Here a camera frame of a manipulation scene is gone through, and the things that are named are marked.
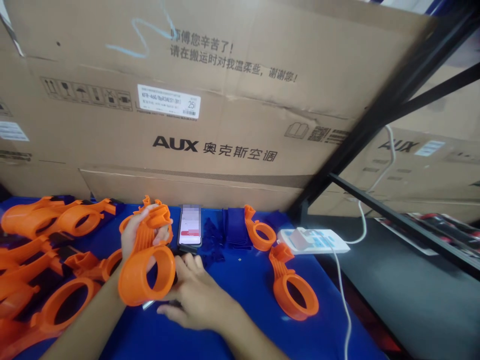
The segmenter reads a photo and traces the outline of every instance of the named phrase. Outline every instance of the orange plastic handle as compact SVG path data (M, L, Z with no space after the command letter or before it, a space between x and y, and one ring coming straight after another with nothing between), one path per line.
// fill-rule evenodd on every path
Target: orange plastic handle
M59 228L74 237L91 233L105 216L101 212L116 214L116 207L106 198L91 205L79 205L65 211L58 218Z
M25 216L36 209L54 208L65 205L63 200L52 201L52 198L53 196L44 196L33 204L15 205L9 208L1 217L1 227L3 231L7 234L15 234L17 224L21 222Z
M73 269L77 278L86 277L106 282L120 261L122 261L122 249L118 249L102 261L99 261L90 251L79 252L67 258L64 263Z
M266 223L258 220L253 222L252 218L254 215L254 208L250 205L245 205L245 225L246 230L248 231L248 237L250 237L251 243L255 249L260 251L268 251L274 244L275 240L277 240L277 234ZM265 234L268 240L261 238L258 232Z
M0 277L0 319L15 318L40 291L40 286L30 286L23 281Z
M18 221L15 227L15 234L24 236L29 239L36 239L41 235L48 236L54 232L60 231L58 227L58 217L73 207L77 207L82 200L65 206L43 207L31 211L21 221Z
M294 258L285 243L272 247L268 255L275 273L273 294L281 309L292 319L303 321L319 312L319 300L312 287L295 270L287 269L285 263ZM305 307L299 305L289 292L287 282L295 286L305 300Z
M136 214L140 214L147 206L149 206L151 204L150 202L150 196L148 195L145 195L145 198L143 199L143 206L139 206L138 207L138 211L134 211L133 212L133 215L130 215L130 216L127 216L125 219L123 219L123 221L120 223L120 227L118 228L120 230L120 234L123 234L125 228L127 227L127 224L129 223L130 219L132 218L132 216L136 215ZM162 205L162 202L158 199L155 200L155 204L157 205ZM169 225L168 226L168 233L169 233L169 237L168 237L168 240L167 240L167 244L170 244L172 242L172 239L174 238L174 233L172 231L172 225Z
M86 286L88 293L80 309L68 320L55 324L55 317L67 298L79 288ZM76 278L60 287L47 300L40 312L35 313L30 323L21 323L9 319L0 320L0 360L11 360L25 349L43 340L57 338L85 309L101 286L87 278Z
M28 283L49 267L60 276L64 275L62 264L60 263L60 259L57 256L56 251L48 251L43 256L27 265L19 266L16 269L7 269L2 274L1 278L5 280Z
M30 259L36 253L40 251L46 253L52 250L48 236L39 236L35 240L32 240L25 245L13 248L11 250L0 248L0 259L4 257L13 260L18 265L21 265L26 260ZM0 261L0 270L7 269L2 267L2 262Z
M128 306L138 306L146 301L161 300L170 291L175 279L175 259L172 251L162 241L152 246L154 229L171 223L170 210L165 204L150 211L140 223L133 251L121 269L118 280L118 293ZM147 265L150 258L158 266L155 285L151 288L147 281Z

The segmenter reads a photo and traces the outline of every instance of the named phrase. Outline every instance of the white cable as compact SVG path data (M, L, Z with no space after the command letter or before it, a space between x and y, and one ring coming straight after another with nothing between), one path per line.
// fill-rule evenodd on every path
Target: white cable
M388 166L381 172L380 176L376 179L376 181L373 183L372 186L370 186L370 188L366 191L366 193L370 193L373 191L373 189L375 189L377 187L377 185L379 184L380 180L383 179L383 177L385 176L385 174L390 170L390 168L394 165L395 163L395 160L397 160L397 154L395 154L395 144L394 144L394 133L392 131L392 129L390 128L389 125L385 125L385 129L387 130L388 132L388 140L390 141L390 163L388 164ZM345 241L345 243L347 244L358 244L359 242L361 242L363 239L365 239L365 237L367 236L367 221L365 220L365 214L364 214L364 210L362 209L362 202L360 200L357 200L358 201L358 209L360 210L360 214L361 214L361 224L363 226L363 233L361 234L361 236L355 240L355 241Z
M346 328L345 343L343 345L343 358L344 358L344 360L349 360L349 341L350 341L350 335L352 334L352 319L350 318L349 308L347 307L347 301L345 300L344 285L342 283L342 271L340 270L339 258L337 257L337 253L335 252L335 249L330 244L330 240L328 240L324 237L323 237L323 240L324 240L324 242L326 242L328 244L328 246L331 249L331 252L333 253L333 256L335 257L336 269L338 271L338 283L340 285L341 300L343 302L343 308L345 309L346 319L348 321L348 326Z
M366 191L367 194L373 191L375 187L379 184L380 180L385 176L385 174L390 170L390 168L393 166L395 163L395 160L397 159L397 155L395 154L395 144L394 144L394 133L392 132L392 129L390 128L389 125L385 125L385 129L388 132L388 140L390 141L390 163L388 166L382 171L378 179L373 183L372 186ZM361 224L363 226L363 233L361 236L355 240L355 241L345 241L347 244L358 244L361 242L363 239L365 239L365 236L367 236L367 221L365 220L365 214L364 210L362 209L362 202L358 200L358 209L360 210L361 214ZM343 358L344 360L349 359L349 341L350 341L350 335L352 334L352 319L350 318L349 314L349 308L347 307L347 301L345 300L345 294L344 294L344 285L342 283L342 272L340 270L340 262L339 258L337 257L337 253L335 252L334 248L330 244L330 241L328 239L323 238L328 246L331 249L331 252L333 253L333 256L335 257L335 262L336 262L336 269L338 271L338 284L340 286L340 294L341 294L341 300L343 302L343 308L345 309L345 314L346 314L346 319L348 321L348 325L346 328L346 336L345 336L345 343L343 346Z
M390 163L388 166L382 171L378 179L373 183L372 186L366 191L367 194L370 193L373 189L377 187L379 184L380 180L383 179L385 174L390 170L390 168L393 166L395 163L395 160L397 160L397 154L395 154L395 144L394 144L394 133L392 131L392 128L390 128L390 125L385 125L385 129L388 132L388 140L390 141Z
M364 210L362 209L361 201L358 201L358 209L360 210L360 214L361 214L361 224L363 225L363 233L355 241L345 241L346 244L358 244L367 236L367 221L365 220L365 214L364 214Z

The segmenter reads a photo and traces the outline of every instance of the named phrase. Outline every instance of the phone screen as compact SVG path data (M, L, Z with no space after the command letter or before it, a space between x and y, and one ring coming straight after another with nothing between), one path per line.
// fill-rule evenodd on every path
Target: phone screen
M179 244L200 245L202 243L201 213L202 209L199 205L181 206Z

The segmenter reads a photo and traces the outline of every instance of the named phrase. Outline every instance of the human hand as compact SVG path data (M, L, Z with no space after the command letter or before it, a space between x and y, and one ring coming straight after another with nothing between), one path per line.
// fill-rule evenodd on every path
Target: human hand
M165 300L177 300L181 308L160 305L156 312L184 328L221 333L243 311L240 305L205 271L200 256L175 256L175 265L178 282Z
M128 224L126 225L125 230L123 230L123 233L120 237L121 254L124 261L126 261L132 254L140 223L148 216L150 210L158 206L159 205L157 204L149 205L141 213L133 215L128 221ZM169 235L168 225L165 225L159 229L155 229L155 239L153 240L153 245L158 245L162 240L167 241L169 239ZM150 261L148 264L148 270L150 270L154 264L154 260Z

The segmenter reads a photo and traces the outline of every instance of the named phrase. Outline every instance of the product label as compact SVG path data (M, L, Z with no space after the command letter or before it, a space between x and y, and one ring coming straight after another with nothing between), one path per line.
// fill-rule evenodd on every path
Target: product label
M200 96L138 84L138 102L141 109L184 118L198 119Z
M0 121L0 138L3 140L30 141L16 122Z
M429 141L425 145L423 145L416 153L415 155L418 156L430 156L434 152L436 152L438 149L440 149L445 143L443 141Z

